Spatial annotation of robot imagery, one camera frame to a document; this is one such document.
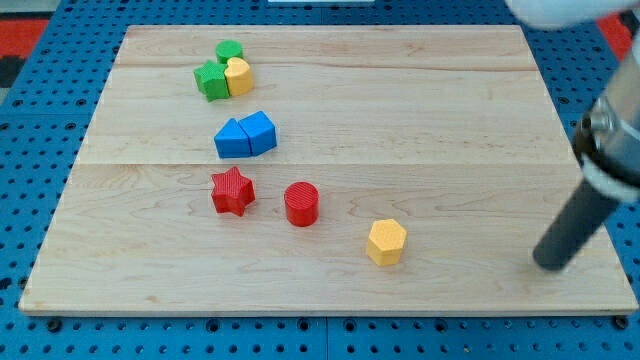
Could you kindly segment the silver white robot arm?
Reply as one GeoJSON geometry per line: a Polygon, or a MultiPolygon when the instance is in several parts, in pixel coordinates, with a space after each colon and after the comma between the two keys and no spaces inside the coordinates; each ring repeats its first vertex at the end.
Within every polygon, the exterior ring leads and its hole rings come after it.
{"type": "MultiPolygon", "coordinates": [[[[523,23],[558,30],[624,10],[639,11],[639,0],[507,0],[523,23]]],[[[587,113],[582,133],[595,142],[593,155],[581,155],[584,178],[607,197],[639,199],[639,37],[632,41],[604,92],[587,113]]]]}

